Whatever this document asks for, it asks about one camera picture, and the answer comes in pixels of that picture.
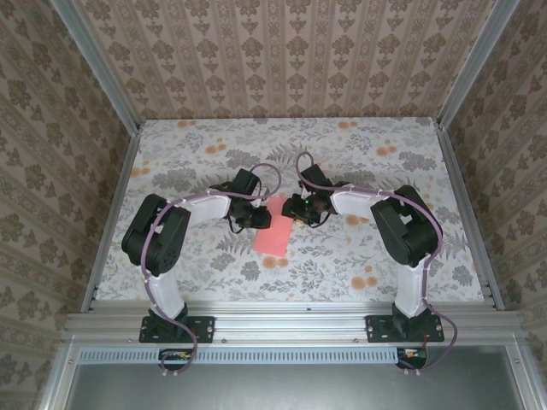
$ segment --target floral tablecloth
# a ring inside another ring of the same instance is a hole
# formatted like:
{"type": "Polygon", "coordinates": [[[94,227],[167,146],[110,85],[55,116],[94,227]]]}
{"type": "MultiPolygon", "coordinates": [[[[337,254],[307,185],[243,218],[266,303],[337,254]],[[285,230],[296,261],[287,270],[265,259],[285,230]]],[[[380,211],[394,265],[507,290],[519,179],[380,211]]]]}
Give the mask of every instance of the floral tablecloth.
{"type": "MultiPolygon", "coordinates": [[[[332,182],[382,190],[413,185],[445,235],[430,271],[431,300],[483,300],[432,119],[156,120],[146,122],[140,136],[97,299],[146,298],[121,239],[148,194],[174,199],[203,192],[241,167],[267,161],[281,169],[280,195],[288,197],[298,192],[294,160],[306,149],[332,182]]],[[[272,171],[257,173],[275,185],[272,171]]],[[[231,233],[226,220],[190,229],[174,268],[185,299],[369,302],[395,296],[397,264],[373,220],[337,215],[313,230],[295,223],[285,258],[253,251],[255,235],[231,233]]]]}

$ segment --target wall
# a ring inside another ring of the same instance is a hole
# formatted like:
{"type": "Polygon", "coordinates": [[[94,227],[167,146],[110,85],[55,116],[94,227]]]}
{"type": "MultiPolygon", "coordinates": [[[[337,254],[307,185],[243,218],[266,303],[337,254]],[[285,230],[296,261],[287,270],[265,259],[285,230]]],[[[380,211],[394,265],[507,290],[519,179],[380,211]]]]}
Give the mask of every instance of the wall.
{"type": "Polygon", "coordinates": [[[507,307],[547,373],[547,1],[521,0],[449,134],[507,307]]]}
{"type": "Polygon", "coordinates": [[[0,408],[32,408],[128,136],[48,1],[0,2],[0,408]]]}
{"type": "Polygon", "coordinates": [[[436,116],[494,0],[78,0],[141,120],[436,116]]]}

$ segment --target purple cable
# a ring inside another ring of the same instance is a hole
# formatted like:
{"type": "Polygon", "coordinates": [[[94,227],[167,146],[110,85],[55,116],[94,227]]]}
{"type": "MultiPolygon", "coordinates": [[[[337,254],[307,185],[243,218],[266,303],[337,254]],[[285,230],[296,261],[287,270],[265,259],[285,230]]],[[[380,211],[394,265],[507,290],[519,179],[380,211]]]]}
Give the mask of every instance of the purple cable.
{"type": "MultiPolygon", "coordinates": [[[[243,198],[243,199],[248,199],[248,200],[266,199],[266,198],[272,196],[281,187],[281,171],[276,166],[274,166],[272,164],[267,164],[267,163],[256,164],[251,168],[251,171],[257,169],[258,167],[270,167],[277,173],[277,176],[278,176],[277,186],[269,194],[265,194],[265,195],[261,195],[261,196],[252,196],[252,195],[238,194],[236,192],[222,192],[222,191],[214,190],[212,195],[215,195],[215,196],[228,196],[228,197],[233,196],[233,197],[243,198]]],[[[150,226],[150,230],[148,232],[148,235],[146,236],[146,239],[144,240],[143,252],[140,255],[140,268],[141,268],[141,271],[144,275],[144,288],[146,289],[146,293],[148,294],[148,297],[150,298],[150,301],[152,302],[152,306],[156,309],[157,314],[162,319],[166,320],[167,322],[169,322],[173,325],[178,326],[180,329],[182,329],[183,331],[188,333],[188,335],[190,335],[191,340],[192,340],[193,348],[192,348],[190,359],[178,370],[178,372],[183,372],[184,370],[186,370],[188,368],[188,366],[196,358],[197,339],[196,339],[196,336],[191,332],[190,329],[188,329],[187,326],[183,325],[180,322],[177,322],[174,319],[169,318],[168,315],[165,312],[163,312],[162,308],[157,304],[157,300],[155,299],[154,295],[152,294],[152,291],[150,290],[150,276],[151,275],[146,270],[146,254],[148,253],[148,248],[150,246],[150,242],[152,241],[152,237],[154,236],[154,232],[156,231],[157,227],[162,223],[162,219],[165,216],[165,214],[169,211],[169,209],[171,209],[175,205],[178,205],[182,202],[185,202],[185,201],[188,201],[188,200],[191,200],[191,199],[196,199],[196,198],[199,198],[199,197],[208,196],[208,195],[211,195],[209,193],[209,191],[207,191],[206,193],[202,193],[202,194],[190,195],[190,196],[187,196],[185,198],[180,198],[180,199],[177,199],[175,201],[172,201],[172,202],[168,203],[167,206],[164,209],[162,209],[162,211],[160,211],[160,213],[156,216],[156,219],[154,220],[154,222],[150,226]]],[[[164,366],[165,357],[166,356],[164,356],[162,358],[162,362],[160,364],[160,367],[162,368],[162,370],[164,372],[167,372],[168,370],[164,366]]]]}
{"type": "Polygon", "coordinates": [[[427,258],[426,262],[424,263],[423,280],[422,280],[422,283],[421,283],[421,300],[424,302],[424,304],[426,305],[426,308],[429,309],[429,311],[431,313],[436,314],[439,318],[442,318],[442,319],[446,320],[448,323],[450,323],[450,325],[454,329],[454,335],[452,336],[452,339],[450,340],[448,348],[431,365],[423,367],[421,369],[416,369],[412,365],[407,363],[406,361],[400,360],[400,362],[403,363],[405,366],[407,366],[409,368],[409,370],[412,371],[412,372],[426,372],[428,370],[433,369],[442,360],[444,360],[444,358],[446,358],[446,356],[454,348],[454,344],[456,343],[456,339],[458,338],[458,328],[456,326],[456,323],[454,323],[454,321],[452,319],[450,319],[449,317],[447,317],[447,316],[441,314],[439,311],[437,311],[431,305],[431,303],[429,303],[429,301],[427,300],[427,279],[428,279],[427,271],[429,270],[429,265],[431,265],[433,259],[435,259],[435,257],[440,253],[441,249],[443,248],[443,233],[440,230],[438,222],[432,217],[431,214],[429,214],[428,211],[426,211],[418,203],[416,203],[414,201],[411,201],[411,200],[405,198],[404,196],[394,194],[393,192],[388,192],[388,191],[385,191],[385,190],[366,190],[364,188],[356,188],[356,187],[333,188],[333,187],[321,186],[321,185],[311,183],[310,181],[308,181],[302,175],[302,173],[300,173],[300,168],[298,166],[298,162],[300,162],[300,159],[305,155],[308,156],[309,159],[311,160],[311,165],[314,165],[314,157],[308,151],[303,151],[303,152],[301,152],[300,154],[297,155],[296,169],[297,169],[298,177],[306,185],[309,185],[313,188],[316,188],[317,190],[335,190],[335,191],[338,191],[338,192],[340,192],[340,191],[346,191],[346,192],[354,191],[354,192],[362,192],[364,194],[369,194],[369,195],[385,196],[385,197],[390,197],[390,198],[393,198],[393,199],[397,199],[398,201],[406,203],[407,205],[410,205],[411,207],[416,209],[418,212],[423,214],[429,222],[431,222],[431,224],[433,226],[433,229],[435,230],[435,233],[437,233],[438,245],[437,245],[437,248],[435,249],[435,251],[429,256],[429,258],[427,258]]]}
{"type": "MultiPolygon", "coordinates": [[[[164,376],[166,376],[167,372],[168,372],[168,369],[165,368],[165,360],[169,356],[176,356],[178,354],[180,354],[180,352],[177,352],[177,351],[165,352],[163,354],[162,359],[160,360],[160,368],[164,371],[164,373],[163,373],[164,376]]],[[[186,362],[186,364],[184,366],[182,366],[180,369],[173,370],[172,371],[173,374],[176,376],[177,374],[179,374],[179,372],[183,372],[186,369],[186,367],[188,366],[189,363],[190,363],[190,361],[186,362]]]]}

